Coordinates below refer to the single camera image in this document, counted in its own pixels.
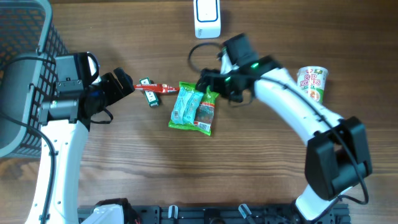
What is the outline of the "teal wet wipes packet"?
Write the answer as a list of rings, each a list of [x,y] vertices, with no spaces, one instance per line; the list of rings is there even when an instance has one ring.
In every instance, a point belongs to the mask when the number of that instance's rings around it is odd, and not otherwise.
[[[203,93],[189,86],[181,86],[171,120],[174,124],[193,124]]]

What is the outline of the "small green box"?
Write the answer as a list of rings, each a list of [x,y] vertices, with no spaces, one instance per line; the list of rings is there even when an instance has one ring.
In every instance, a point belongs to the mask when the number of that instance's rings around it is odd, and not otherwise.
[[[150,80],[149,77],[140,79],[139,82],[140,82],[140,84],[154,84],[154,82],[152,80]],[[144,93],[146,100],[151,108],[159,106],[159,99],[155,92],[149,91],[149,90],[144,90],[143,93]]]

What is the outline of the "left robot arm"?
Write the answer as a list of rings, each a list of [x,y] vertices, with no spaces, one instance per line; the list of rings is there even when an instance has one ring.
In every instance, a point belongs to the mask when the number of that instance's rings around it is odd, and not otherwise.
[[[119,67],[99,75],[90,52],[55,58],[58,80],[39,108],[41,157],[27,223],[78,223],[80,162],[93,115],[134,92],[132,78]]]

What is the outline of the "red snack packet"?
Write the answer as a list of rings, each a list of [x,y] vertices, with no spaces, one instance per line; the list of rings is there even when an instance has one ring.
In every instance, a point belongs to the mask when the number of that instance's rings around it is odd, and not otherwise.
[[[167,84],[138,84],[134,85],[134,88],[136,90],[143,92],[152,92],[152,93],[161,93],[161,94],[175,93],[179,92],[180,90],[179,87],[175,88]]]

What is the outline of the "cup noodles container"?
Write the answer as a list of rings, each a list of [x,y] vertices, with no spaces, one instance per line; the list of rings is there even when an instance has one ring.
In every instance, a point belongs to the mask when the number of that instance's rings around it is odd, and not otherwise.
[[[319,66],[302,67],[297,72],[297,85],[306,95],[318,103],[323,103],[328,70]]]

